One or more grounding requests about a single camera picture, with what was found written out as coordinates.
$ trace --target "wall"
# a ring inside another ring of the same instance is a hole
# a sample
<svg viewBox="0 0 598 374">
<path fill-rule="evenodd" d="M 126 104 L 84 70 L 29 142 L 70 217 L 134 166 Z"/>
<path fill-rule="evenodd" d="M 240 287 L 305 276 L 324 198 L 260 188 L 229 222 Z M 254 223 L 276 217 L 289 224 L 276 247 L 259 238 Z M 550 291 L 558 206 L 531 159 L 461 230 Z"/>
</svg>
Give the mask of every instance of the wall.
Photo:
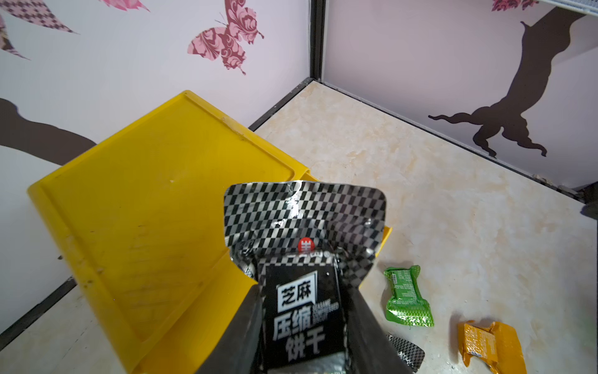
<svg viewBox="0 0 598 374">
<path fill-rule="evenodd" d="M 249 126 L 309 75 L 307 0 L 249 0 L 244 5 L 255 10 L 257 29 L 264 35 L 253 44 L 239 41 L 246 75 L 225 68 L 220 57 L 187 53 L 200 32 L 227 23 L 224 0 L 142 0 L 147 10 L 109 7 L 98 0 L 46 4 L 74 32 L 28 23 L 0 7 L 3 38 L 27 58 L 0 51 L 0 98 L 14 104 L 22 117 L 14 129 L 7 115 L 0 118 L 0 144 L 26 124 L 56 134 L 57 129 L 35 124 L 43 123 L 73 133 L 61 132 L 60 139 L 93 145 L 187 89 Z M 3 48 L 9 49 L 6 42 Z M 33 148 L 29 154 L 0 146 L 0 332 L 70 275 L 26 195 L 29 185 L 69 157 L 52 163 L 33 156 L 52 159 L 42 147 L 70 149 L 69 144 L 48 144 L 51 137 L 41 134 L 26 139 Z"/>
<path fill-rule="evenodd" d="M 500 162 L 554 184 L 598 180 L 598 19 L 564 20 L 574 14 L 565 11 L 552 22 L 546 3 L 504 11 L 493 4 L 329 0 L 324 81 L 486 156 L 479 144 L 487 138 Z M 515 80 L 521 22 L 538 25 L 527 33 Z"/>
</svg>

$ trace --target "black metal corner trim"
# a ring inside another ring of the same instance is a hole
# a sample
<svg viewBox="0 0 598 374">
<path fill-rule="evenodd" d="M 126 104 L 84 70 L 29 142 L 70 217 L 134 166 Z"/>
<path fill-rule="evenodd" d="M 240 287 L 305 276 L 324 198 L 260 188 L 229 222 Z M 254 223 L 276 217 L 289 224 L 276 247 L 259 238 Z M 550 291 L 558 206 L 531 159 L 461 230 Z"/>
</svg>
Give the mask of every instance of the black metal corner trim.
<svg viewBox="0 0 598 374">
<path fill-rule="evenodd" d="M 264 113 L 257 121 L 253 122 L 249 127 L 249 130 L 256 131 L 260 128 L 261 125 L 264 124 L 270 117 L 274 115 L 274 113 L 278 112 L 279 109 L 285 106 L 286 103 L 291 101 L 292 98 L 295 97 L 296 94 L 300 93 L 308 84 L 313 81 L 313 78 L 305 78 L 301 83 L 299 83 L 291 92 L 287 93 L 286 96 L 280 99 L 273 107 L 271 107 L 266 113 Z"/>
<path fill-rule="evenodd" d="M 4 347 L 6 347 L 16 337 L 21 335 L 23 331 L 37 321 L 37 319 L 46 313 L 50 308 L 52 308 L 52 306 L 54 306 L 58 300 L 62 299 L 62 297 L 68 294 L 76 285 L 77 282 L 75 282 L 73 277 L 70 277 L 66 280 L 66 282 L 58 287 L 56 291 L 52 292 L 41 303 L 34 306 L 29 312 L 19 318 L 18 321 L 13 323 L 12 326 L 4 330 L 4 332 L 0 334 L 0 351 L 2 351 Z"/>
<path fill-rule="evenodd" d="M 581 193 L 585 199 L 585 205 L 581 209 L 581 214 L 598 220 L 598 182 L 584 187 Z"/>
<path fill-rule="evenodd" d="M 399 117 L 399 116 L 397 116 L 396 114 L 393 114 L 393 113 L 391 113 L 391 112 L 389 112 L 389 111 L 387 111 L 387 110 L 385 110 L 385 109 L 383 109 L 383 108 L 376 107 L 376 106 L 374 106 L 374 105 L 370 104 L 369 102 L 366 102 L 366 101 L 364 101 L 363 99 L 361 99 L 361 98 L 359 98 L 359 97 L 357 97 L 357 96 L 354 96 L 354 95 L 352 95 L 352 94 L 350 94 L 350 93 L 348 93 L 348 92 L 345 92 L 345 91 L 343 91 L 342 89 L 339 89 L 339 88 L 337 88 L 337 87 L 334 87 L 334 86 L 330 86 L 329 84 L 327 84 L 327 83 L 324 83 L 324 82 L 321 82 L 321 83 L 322 83 L 324 86 L 326 86 L 326 87 L 328 87 L 328 88 L 330 88 L 330 89 L 333 89 L 333 90 L 335 90 L 336 92 L 340 92 L 340 93 L 342 93 L 343 95 L 346 95 L 346 96 L 348 96 L 348 97 L 350 97 L 350 98 L 352 98 L 352 99 L 355 99 L 355 100 L 357 100 L 357 101 L 359 101 L 359 102 L 362 102 L 362 103 L 364 103 L 365 105 L 368 105 L 369 107 L 372 107 L 372 108 L 374 108 L 374 109 L 377 109 L 377 110 L 379 110 L 379 111 L 381 111 L 381 112 L 384 112 L 384 113 L 388 114 L 388 115 L 389 115 L 389 116 L 391 116 L 391 117 L 395 117 L 395 118 L 397 118 L 398 120 L 401 120 L 401 121 L 403 121 L 403 122 L 405 122 L 405 123 L 408 123 L 408 124 L 410 124 L 410 125 L 412 125 L 412 126 L 414 126 L 414 127 L 417 127 L 418 129 L 420 129 L 420 130 L 422 130 L 422 131 L 425 131 L 425 132 L 427 132 L 428 134 L 432 134 L 433 136 L 436 136 L 437 138 L 440 138 L 440 139 L 442 139 L 442 140 L 444 140 L 444 141 L 447 141 L 447 142 L 449 142 L 449 143 L 451 143 L 451 144 L 453 144 L 453 145 L 456 145 L 456 146 L 457 146 L 457 147 L 459 147 L 459 148 L 463 148 L 464 150 L 466 150 L 466 151 L 468 151 L 468 152 L 471 152 L 471 153 L 473 153 L 473 154 L 475 154 L 475 155 L 478 155 L 478 156 L 482 157 L 483 159 L 486 159 L 486 160 L 488 160 L 488 161 L 490 161 L 490 162 L 493 162 L 493 163 L 495 163 L 495 164 L 497 164 L 497 165 L 500 165 L 500 166 L 502 166 L 502 167 L 503 167 L 503 168 L 505 168 L 505 169 L 508 169 L 508 170 L 510 170 L 510 171 L 512 171 L 512 172 L 515 172 L 515 173 L 519 174 L 519 175 L 522 175 L 522 176 L 526 177 L 527 179 L 530 179 L 530 180 L 532 180 L 532 181 L 534 181 L 534 182 L 540 183 L 540 184 L 542 184 L 543 186 L 546 186 L 546 187 L 550 188 L 551 190 L 554 190 L 554 191 L 556 191 L 556 192 L 559 192 L 559 193 L 561 193 L 561 194 L 563 194 L 563 195 L 565 195 L 565 196 L 567 196 L 567 197 L 570 197 L 570 198 L 571 198 L 571 199 L 573 199 L 573 200 L 577 200 L 577 201 L 580 201 L 580 202 L 584 202 L 584 203 L 585 203 L 585 201 L 584 201 L 584 198 L 583 198 L 582 196 L 576 196 L 576 195 L 573 195 L 573 194 L 569 193 L 567 190 L 563 190 L 562 188 L 558 188 L 558 187 L 556 187 L 556 186 L 554 186 L 554 185 L 552 185 L 552 184 L 550 184 L 550 183 L 546 183 L 546 182 L 545 182 L 545 181 L 543 181 L 543 180 L 540 180 L 540 179 L 537 179 L 537 178 L 531 177 L 530 175 L 528 175 L 528 174 L 525 174 L 525 173 L 523 173 L 523 172 L 521 172 L 521 171 L 519 171 L 519 170 L 517 170 L 517 169 L 514 169 L 514 168 L 512 168 L 512 167 L 510 167 L 510 166 L 508 166 L 508 165 L 506 165 L 506 164 L 503 164 L 503 163 L 501 163 L 501 162 L 497 161 L 497 160 L 496 160 L 496 159 L 494 159 L 494 158 L 491 158 L 491 157 L 486 157 L 485 155 L 483 155 L 483 154 L 481 154 L 481 153 L 478 153 L 478 152 L 476 152 L 476 151 L 474 151 L 474 150 L 472 150 L 472 149 L 469 149 L 469 148 L 467 148 L 467 147 L 464 147 L 462 144 L 459 144 L 459 143 L 457 143 L 456 141 L 454 141 L 454 140 L 452 140 L 452 139 L 448 139 L 448 138 L 445 138 L 445 137 L 443 137 L 443 136 L 440 136 L 439 134 L 437 134 L 437 133 L 435 133 L 435 132 L 432 132 L 432 131 L 430 131 L 430 130 L 426 129 L 425 127 L 423 127 L 423 126 L 421 126 L 421 125 L 415 124 L 415 123 L 413 123 L 412 121 L 410 121 L 410 120 L 409 120 L 409 119 L 407 119 L 407 118 L 402 118 L 402 117 Z"/>
<path fill-rule="evenodd" d="M 310 10 L 310 77 L 322 81 L 326 0 L 312 0 Z"/>
</svg>

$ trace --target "red logo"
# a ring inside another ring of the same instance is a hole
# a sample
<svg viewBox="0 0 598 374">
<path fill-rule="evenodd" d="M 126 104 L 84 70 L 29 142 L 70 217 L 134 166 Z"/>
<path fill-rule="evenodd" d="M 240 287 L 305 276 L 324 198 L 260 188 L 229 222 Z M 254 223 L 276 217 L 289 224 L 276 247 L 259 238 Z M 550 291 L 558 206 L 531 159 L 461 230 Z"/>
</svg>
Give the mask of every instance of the red logo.
<svg viewBox="0 0 598 374">
<path fill-rule="evenodd" d="M 316 245 L 310 238 L 303 238 L 299 241 L 299 253 L 312 252 Z"/>
</svg>

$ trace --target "black edge strip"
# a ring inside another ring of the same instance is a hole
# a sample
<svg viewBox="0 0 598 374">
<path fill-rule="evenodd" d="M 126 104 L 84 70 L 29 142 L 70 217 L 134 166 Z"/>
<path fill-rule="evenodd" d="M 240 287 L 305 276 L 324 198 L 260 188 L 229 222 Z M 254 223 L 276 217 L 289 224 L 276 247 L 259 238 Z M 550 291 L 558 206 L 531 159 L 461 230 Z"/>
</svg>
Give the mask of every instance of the black edge strip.
<svg viewBox="0 0 598 374">
<path fill-rule="evenodd" d="M 58 300 L 62 299 L 62 297 L 68 294 L 76 285 L 77 283 L 72 277 L 67 279 L 66 282 L 56 289 L 56 291 L 52 292 L 41 303 L 34 306 L 29 312 L 19 318 L 18 321 L 13 323 L 11 327 L 4 330 L 4 332 L 0 334 L 0 351 L 2 351 L 4 347 L 16 337 L 21 335 L 23 331 L 37 321 L 37 319 L 46 313 L 48 309 L 52 308 Z"/>
<path fill-rule="evenodd" d="M 308 84 L 313 81 L 313 78 L 305 78 L 301 83 L 299 83 L 291 92 L 287 93 L 284 98 L 282 98 L 279 102 L 277 102 L 273 107 L 271 107 L 266 113 L 264 113 L 257 121 L 253 122 L 249 127 L 249 130 L 256 131 L 260 128 L 261 125 L 264 124 L 270 117 L 274 115 L 274 113 L 278 112 L 278 110 L 285 106 L 286 103 L 291 101 L 292 98 L 295 97 L 296 94 L 300 93 Z"/>
<path fill-rule="evenodd" d="M 451 144 L 454 144 L 454 145 L 456 145 L 456 146 L 457 146 L 457 147 L 459 147 L 459 148 L 463 148 L 464 150 L 466 150 L 466 151 L 468 151 L 468 152 L 471 152 L 471 153 L 473 153 L 473 154 L 475 154 L 475 155 L 478 155 L 478 156 L 482 157 L 483 159 L 486 159 L 486 160 L 488 160 L 488 161 L 491 161 L 491 162 L 493 162 L 493 163 L 495 163 L 495 164 L 497 164 L 497 165 L 500 165 L 500 166 L 502 166 L 502 167 L 503 167 L 503 168 L 505 168 L 505 169 L 508 169 L 508 170 L 510 170 L 510 171 L 512 171 L 512 172 L 515 172 L 515 173 L 519 174 L 519 175 L 522 175 L 522 176 L 526 177 L 527 179 L 530 179 L 530 180 L 532 180 L 532 181 L 534 181 L 534 182 L 540 183 L 540 184 L 542 184 L 543 186 L 546 186 L 546 187 L 550 188 L 551 190 L 555 190 L 556 192 L 560 192 L 561 194 L 563 194 L 563 195 L 565 195 L 565 196 L 567 196 L 567 197 L 570 197 L 570 198 L 572 198 L 572 199 L 574 199 L 574 200 L 577 200 L 577 201 L 580 201 L 580 202 L 583 202 L 583 203 L 585 203 L 585 201 L 584 201 L 584 198 L 583 198 L 583 197 L 581 197 L 581 196 L 575 196 L 575 195 L 572 195 L 572 194 L 568 193 L 567 191 L 564 191 L 564 190 L 562 190 L 562 189 L 560 189 L 560 188 L 558 188 L 558 187 L 556 187 L 556 186 L 553 186 L 552 184 L 549 184 L 549 183 L 546 183 L 546 182 L 544 182 L 544 181 L 542 181 L 542 180 L 539 180 L 539 179 L 536 179 L 536 178 L 534 178 L 534 177 L 531 177 L 531 176 L 529 176 L 528 174 L 522 173 L 522 172 L 520 172 L 520 171 L 519 171 L 519 170 L 517 170 L 517 169 L 513 169 L 513 168 L 511 168 L 511 167 L 510 167 L 510 166 L 508 166 L 508 165 L 505 165 L 505 164 L 503 164 L 503 163 L 501 163 L 501 162 L 498 162 L 497 160 L 495 160 L 495 159 L 493 159 L 493 158 L 491 158 L 491 157 L 486 157 L 486 156 L 484 156 L 483 154 L 480 154 L 480 153 L 478 153 L 478 152 L 476 152 L 476 151 L 474 151 L 474 150 L 471 150 L 471 149 L 469 149 L 469 148 L 467 148 L 467 147 L 464 147 L 463 145 L 461 145 L 461 144 L 459 144 L 459 143 L 457 143 L 457 142 L 455 142 L 455 141 L 453 141 L 453 140 L 451 140 L 451 139 L 448 139 L 448 138 L 445 138 L 445 137 L 443 137 L 443 136 L 440 136 L 439 134 L 437 134 L 437 133 L 434 133 L 434 132 L 432 132 L 432 131 L 430 131 L 430 130 L 426 129 L 426 128 L 424 128 L 423 126 L 419 126 L 419 125 L 417 125 L 417 124 L 414 124 L 413 122 L 411 122 L 410 120 L 408 120 L 408 119 L 406 119 L 406 118 L 399 117 L 399 116 L 397 116 L 397 115 L 395 115 L 395 114 L 392 114 L 392 113 L 390 113 L 390 112 L 388 112 L 388 111 L 386 111 L 386 110 L 384 110 L 384 109 L 381 109 L 381 108 L 375 107 L 374 105 L 371 105 L 370 103 L 363 101 L 363 99 L 361 99 L 361 98 L 359 98 L 359 97 L 357 97 L 357 96 L 353 96 L 353 95 L 351 95 L 351 94 L 349 94 L 349 93 L 347 93 L 347 92 L 344 92 L 344 91 L 342 91 L 342 90 L 340 90 L 340 89 L 338 89 L 338 88 L 336 88 L 336 87 L 334 87 L 334 86 L 329 86 L 328 84 L 326 84 L 326 83 L 324 83 L 324 82 L 322 82 L 322 84 L 323 84 L 324 86 L 326 86 L 326 87 L 330 88 L 330 89 L 333 89 L 333 90 L 335 90 L 336 92 L 340 92 L 340 93 L 342 93 L 342 94 L 343 94 L 343 95 L 345 95 L 345 96 L 348 96 L 348 97 L 350 97 L 350 98 L 352 98 L 352 99 L 355 99 L 355 100 L 357 100 L 357 101 L 360 101 L 360 102 L 364 103 L 365 105 L 368 105 L 369 107 L 372 107 L 372 108 L 374 108 L 374 109 L 377 109 L 377 110 L 379 110 L 379 111 L 381 111 L 381 112 L 384 112 L 384 113 L 386 113 L 386 114 L 388 114 L 388 115 L 390 115 L 390 116 L 392 116 L 392 117 L 395 117 L 395 118 L 397 118 L 398 120 L 401 120 L 401 121 L 403 121 L 403 122 L 406 122 L 406 123 L 408 123 L 408 124 L 410 124 L 410 125 L 412 125 L 412 126 L 414 126 L 414 127 L 417 127 L 418 129 L 420 129 L 420 130 L 422 130 L 422 131 L 425 131 L 425 132 L 427 132 L 428 134 L 432 134 L 433 136 L 436 136 L 437 138 L 440 138 L 440 139 L 442 139 L 442 140 L 445 140 L 445 141 L 447 141 L 447 142 L 449 142 L 449 143 L 451 143 Z"/>
<path fill-rule="evenodd" d="M 322 59 L 324 58 L 324 23 L 326 0 L 312 0 L 310 10 L 310 77 L 322 80 Z"/>
</svg>

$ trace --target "pink butterfly decal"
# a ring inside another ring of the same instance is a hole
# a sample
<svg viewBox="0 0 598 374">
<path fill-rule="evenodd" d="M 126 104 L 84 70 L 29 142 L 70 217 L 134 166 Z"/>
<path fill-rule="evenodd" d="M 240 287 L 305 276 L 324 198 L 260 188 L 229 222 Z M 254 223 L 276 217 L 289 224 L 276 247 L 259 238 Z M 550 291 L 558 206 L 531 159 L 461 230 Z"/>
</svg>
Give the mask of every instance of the pink butterfly decal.
<svg viewBox="0 0 598 374">
<path fill-rule="evenodd" d="M 141 4 L 139 0 L 100 0 L 105 2 L 108 6 L 113 6 L 117 9 L 126 11 L 127 9 L 140 9 L 143 8 L 147 11 L 150 11 L 145 7 L 145 5 Z"/>
<path fill-rule="evenodd" d="M 226 27 L 211 28 L 196 36 L 189 44 L 187 53 L 198 54 L 210 61 L 222 56 L 222 63 L 227 69 L 238 68 L 246 75 L 241 65 L 245 60 L 245 51 L 239 41 L 253 44 L 259 34 L 256 14 L 251 8 L 243 8 L 245 0 L 224 0 L 228 24 Z"/>
</svg>

